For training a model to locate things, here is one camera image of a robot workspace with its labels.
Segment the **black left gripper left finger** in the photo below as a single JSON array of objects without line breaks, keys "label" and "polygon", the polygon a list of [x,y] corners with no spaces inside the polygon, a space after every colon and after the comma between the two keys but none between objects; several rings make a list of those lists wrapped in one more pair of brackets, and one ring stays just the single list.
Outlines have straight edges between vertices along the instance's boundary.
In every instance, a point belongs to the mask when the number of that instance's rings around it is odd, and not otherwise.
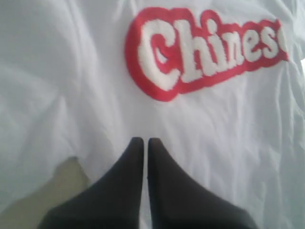
[{"label": "black left gripper left finger", "polygon": [[144,142],[133,137],[96,183],[52,208],[40,229],[137,229],[142,196]]}]

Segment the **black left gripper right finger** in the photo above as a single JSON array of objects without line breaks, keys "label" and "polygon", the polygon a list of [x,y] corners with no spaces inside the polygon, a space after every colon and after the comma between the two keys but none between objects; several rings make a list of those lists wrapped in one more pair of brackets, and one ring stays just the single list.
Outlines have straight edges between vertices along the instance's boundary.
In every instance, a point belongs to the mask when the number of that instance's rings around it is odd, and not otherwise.
[{"label": "black left gripper right finger", "polygon": [[193,180],[159,138],[148,142],[148,188],[154,229],[255,229],[249,213]]}]

